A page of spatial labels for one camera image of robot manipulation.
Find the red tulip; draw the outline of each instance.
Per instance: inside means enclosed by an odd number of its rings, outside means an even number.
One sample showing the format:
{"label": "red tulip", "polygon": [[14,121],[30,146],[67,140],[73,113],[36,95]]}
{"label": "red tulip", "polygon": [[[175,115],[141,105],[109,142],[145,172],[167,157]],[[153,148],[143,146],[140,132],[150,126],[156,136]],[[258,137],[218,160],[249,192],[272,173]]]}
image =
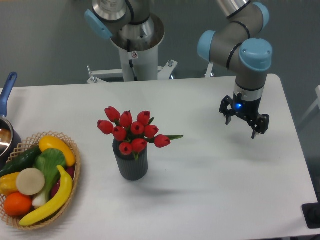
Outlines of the red tulip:
{"label": "red tulip", "polygon": [[136,120],[142,123],[143,126],[147,126],[150,121],[150,112],[149,111],[142,111],[138,114]]}
{"label": "red tulip", "polygon": [[123,155],[130,155],[132,153],[132,146],[128,142],[122,142],[119,146],[119,150]]}
{"label": "red tulip", "polygon": [[144,127],[144,135],[148,139],[152,139],[159,132],[159,128],[155,125],[147,125]]}
{"label": "red tulip", "polygon": [[132,141],[132,150],[136,153],[140,153],[147,147],[147,141],[142,138],[137,138]]}
{"label": "red tulip", "polygon": [[120,125],[124,128],[129,127],[132,121],[132,115],[129,111],[125,111],[120,117]]}
{"label": "red tulip", "polygon": [[115,140],[117,140],[119,142],[125,140],[127,137],[127,131],[121,126],[116,126],[113,129],[112,134],[113,134]]}
{"label": "red tulip", "polygon": [[145,127],[142,125],[141,122],[135,121],[134,123],[132,123],[131,125],[131,132],[134,135],[140,135],[143,134],[145,131]]}
{"label": "red tulip", "polygon": [[154,139],[154,145],[157,148],[163,148],[165,146],[168,146],[170,143],[171,143],[170,139],[165,135],[160,134],[160,135],[156,136]]}
{"label": "red tulip", "polygon": [[97,124],[98,129],[104,134],[111,134],[114,130],[114,125],[109,121],[99,120]]}
{"label": "red tulip", "polygon": [[112,106],[107,107],[104,112],[112,123],[114,123],[115,120],[118,121],[120,119],[120,112]]}

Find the gray ribbed vase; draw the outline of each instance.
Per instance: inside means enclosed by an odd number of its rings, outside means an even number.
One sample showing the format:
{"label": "gray ribbed vase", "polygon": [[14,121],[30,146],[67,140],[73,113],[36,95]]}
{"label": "gray ribbed vase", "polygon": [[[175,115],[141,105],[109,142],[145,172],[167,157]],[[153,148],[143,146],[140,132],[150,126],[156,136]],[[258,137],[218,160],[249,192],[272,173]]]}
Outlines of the gray ribbed vase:
{"label": "gray ribbed vase", "polygon": [[147,148],[140,152],[138,160],[135,160],[132,153],[130,155],[121,154],[119,145],[120,142],[114,139],[112,147],[121,175],[130,181],[136,181],[143,178],[148,171]]}

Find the yellow squash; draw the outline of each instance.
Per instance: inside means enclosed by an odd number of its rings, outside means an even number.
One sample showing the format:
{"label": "yellow squash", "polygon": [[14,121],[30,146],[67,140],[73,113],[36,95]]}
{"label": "yellow squash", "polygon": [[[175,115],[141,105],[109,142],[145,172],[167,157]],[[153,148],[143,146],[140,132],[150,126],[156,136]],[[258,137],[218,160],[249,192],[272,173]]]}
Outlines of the yellow squash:
{"label": "yellow squash", "polygon": [[16,179],[19,173],[20,172],[11,173],[0,178],[0,194],[8,196],[18,192]]}
{"label": "yellow squash", "polygon": [[47,149],[58,149],[60,150],[65,157],[65,162],[68,167],[72,167],[76,163],[76,158],[71,149],[65,144],[61,139],[47,135],[40,139],[39,148],[41,152],[44,152]]}
{"label": "yellow squash", "polygon": [[19,222],[21,226],[31,226],[43,219],[46,219],[58,211],[69,199],[73,186],[72,178],[61,165],[58,165],[57,168],[61,175],[60,188],[58,192],[45,205],[37,208],[22,218]]}

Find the white table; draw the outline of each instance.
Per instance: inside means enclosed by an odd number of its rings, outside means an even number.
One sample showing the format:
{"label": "white table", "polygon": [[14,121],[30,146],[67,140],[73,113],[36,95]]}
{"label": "white table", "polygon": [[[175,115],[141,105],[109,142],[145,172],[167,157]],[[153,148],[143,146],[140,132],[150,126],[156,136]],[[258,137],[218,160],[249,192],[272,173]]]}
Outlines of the white table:
{"label": "white table", "polygon": [[[308,229],[302,204],[317,201],[280,79],[269,75],[252,130],[219,113],[234,77],[17,87],[8,120],[22,139],[63,132],[81,152],[79,188],[51,226],[22,232],[0,222],[1,239],[249,240],[320,233]],[[159,134],[182,134],[165,148],[148,145],[149,170],[125,180],[113,137],[97,128],[108,106],[133,116],[151,111]]]}

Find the green leaf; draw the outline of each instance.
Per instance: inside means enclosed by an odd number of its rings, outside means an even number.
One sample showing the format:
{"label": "green leaf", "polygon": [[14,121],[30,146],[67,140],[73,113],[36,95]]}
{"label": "green leaf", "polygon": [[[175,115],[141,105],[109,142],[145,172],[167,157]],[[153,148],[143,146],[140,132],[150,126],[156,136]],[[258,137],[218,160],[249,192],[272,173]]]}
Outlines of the green leaf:
{"label": "green leaf", "polygon": [[120,122],[119,122],[119,120],[114,120],[114,123],[115,123],[115,125],[117,126],[117,127],[119,127],[120,126]]}
{"label": "green leaf", "polygon": [[155,117],[152,117],[152,118],[149,120],[148,125],[150,125],[154,120],[155,120]]}
{"label": "green leaf", "polygon": [[132,153],[133,153],[134,159],[137,161],[139,158],[139,153],[136,153],[136,152],[132,152]]}
{"label": "green leaf", "polygon": [[145,140],[150,144],[154,144],[155,143],[155,137],[150,138],[150,139],[149,138],[145,138]]}
{"label": "green leaf", "polygon": [[183,135],[166,135],[170,140],[182,139]]}

